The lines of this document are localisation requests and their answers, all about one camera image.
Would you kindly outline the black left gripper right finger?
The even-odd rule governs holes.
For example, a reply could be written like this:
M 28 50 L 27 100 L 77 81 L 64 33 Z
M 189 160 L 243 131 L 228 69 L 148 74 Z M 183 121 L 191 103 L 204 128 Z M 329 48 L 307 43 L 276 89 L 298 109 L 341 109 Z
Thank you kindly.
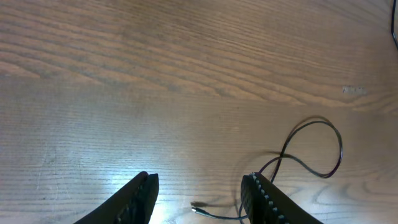
M 322 224 L 258 172 L 243 176 L 241 201 L 251 224 Z

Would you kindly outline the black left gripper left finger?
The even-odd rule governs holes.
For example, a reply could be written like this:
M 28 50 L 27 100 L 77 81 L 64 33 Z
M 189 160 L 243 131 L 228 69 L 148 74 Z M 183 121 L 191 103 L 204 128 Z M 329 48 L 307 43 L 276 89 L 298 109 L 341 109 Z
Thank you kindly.
M 159 194 L 159 176 L 145 171 L 75 224 L 148 224 Z

